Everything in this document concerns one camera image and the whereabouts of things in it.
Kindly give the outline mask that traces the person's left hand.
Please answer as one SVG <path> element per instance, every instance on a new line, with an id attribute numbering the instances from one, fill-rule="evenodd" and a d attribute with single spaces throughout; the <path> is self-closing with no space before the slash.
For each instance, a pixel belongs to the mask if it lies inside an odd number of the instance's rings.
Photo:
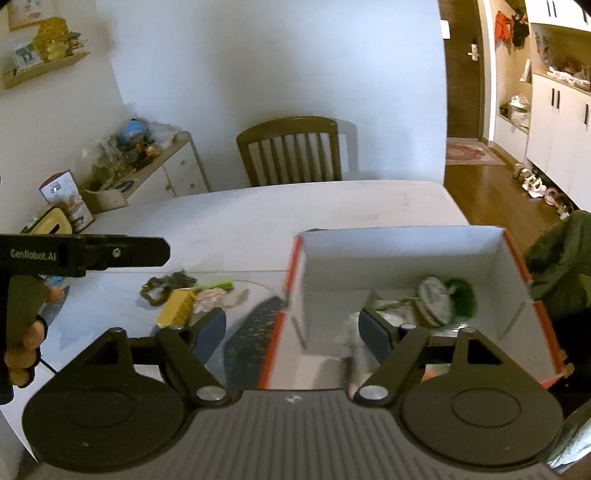
<path id="1" fill-rule="evenodd" d="M 38 316 L 42 304 L 57 303 L 64 291 L 57 286 L 47 287 L 35 281 L 35 286 L 21 289 L 10 286 L 7 308 L 8 338 L 3 354 L 8 381 L 12 386 L 24 388 L 34 379 L 34 369 L 39 363 L 40 346 L 47 337 L 44 320 Z"/>

